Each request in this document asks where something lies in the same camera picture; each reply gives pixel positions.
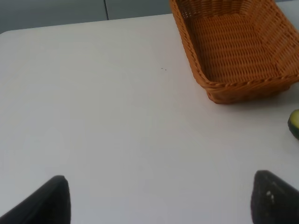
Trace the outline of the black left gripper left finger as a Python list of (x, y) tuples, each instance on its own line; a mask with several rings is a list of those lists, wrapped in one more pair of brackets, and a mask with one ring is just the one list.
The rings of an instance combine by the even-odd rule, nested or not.
[(70, 224), (71, 197), (67, 179), (56, 175), (0, 217), (2, 224)]

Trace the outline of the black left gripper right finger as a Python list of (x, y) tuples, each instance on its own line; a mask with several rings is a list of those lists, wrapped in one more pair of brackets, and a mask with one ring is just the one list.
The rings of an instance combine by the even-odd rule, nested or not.
[(250, 210), (254, 224), (297, 224), (299, 191), (272, 172), (258, 170)]

